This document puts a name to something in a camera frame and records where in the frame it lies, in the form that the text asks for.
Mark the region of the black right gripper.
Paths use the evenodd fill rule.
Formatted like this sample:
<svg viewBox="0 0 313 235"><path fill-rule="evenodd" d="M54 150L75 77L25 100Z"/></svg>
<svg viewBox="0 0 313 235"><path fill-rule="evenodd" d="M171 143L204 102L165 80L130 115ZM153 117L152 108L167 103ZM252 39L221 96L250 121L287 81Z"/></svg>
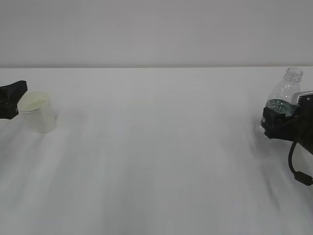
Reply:
<svg viewBox="0 0 313 235"><path fill-rule="evenodd" d="M296 107L291 117L268 107L263 109L261 126L269 139L295 141L313 153L313 110Z"/></svg>

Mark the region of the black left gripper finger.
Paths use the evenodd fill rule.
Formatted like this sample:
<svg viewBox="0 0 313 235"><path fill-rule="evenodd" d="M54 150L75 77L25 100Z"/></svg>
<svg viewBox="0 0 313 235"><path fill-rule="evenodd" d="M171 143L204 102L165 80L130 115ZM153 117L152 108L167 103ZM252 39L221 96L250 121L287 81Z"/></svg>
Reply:
<svg viewBox="0 0 313 235"><path fill-rule="evenodd" d="M13 119L19 114L17 104L27 90L27 83L24 80L0 87L1 119Z"/></svg>

